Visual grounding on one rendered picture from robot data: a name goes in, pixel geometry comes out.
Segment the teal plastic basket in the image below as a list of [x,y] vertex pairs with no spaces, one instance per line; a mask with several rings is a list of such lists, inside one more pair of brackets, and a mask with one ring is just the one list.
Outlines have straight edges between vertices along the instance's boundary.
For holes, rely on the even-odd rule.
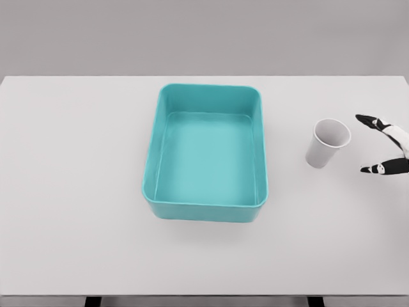
[[162,87],[142,193],[162,219],[254,221],[268,198],[260,92],[238,85]]

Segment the white paper cup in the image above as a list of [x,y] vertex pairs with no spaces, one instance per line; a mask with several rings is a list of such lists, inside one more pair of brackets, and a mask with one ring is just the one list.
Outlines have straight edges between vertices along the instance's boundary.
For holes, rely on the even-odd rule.
[[306,162],[314,168],[323,168],[351,141],[350,129],[341,121],[324,118],[313,127],[313,136],[307,149]]

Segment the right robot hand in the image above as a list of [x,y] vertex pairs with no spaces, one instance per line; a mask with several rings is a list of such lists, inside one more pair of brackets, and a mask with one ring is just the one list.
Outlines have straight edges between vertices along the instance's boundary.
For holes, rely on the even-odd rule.
[[379,175],[409,173],[409,132],[374,116],[356,114],[355,117],[360,123],[370,129],[377,130],[386,135],[403,153],[403,156],[400,158],[389,159],[372,166],[363,166],[360,172]]

